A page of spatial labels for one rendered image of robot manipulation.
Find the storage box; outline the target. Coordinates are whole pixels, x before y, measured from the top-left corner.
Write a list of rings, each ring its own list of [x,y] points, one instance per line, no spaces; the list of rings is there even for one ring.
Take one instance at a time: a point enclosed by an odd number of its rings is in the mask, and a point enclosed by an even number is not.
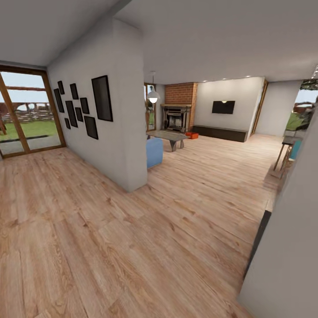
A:
[[[187,132],[185,134],[185,136],[189,136],[190,138],[189,139],[196,139],[198,138],[198,133],[195,133],[195,132]]]

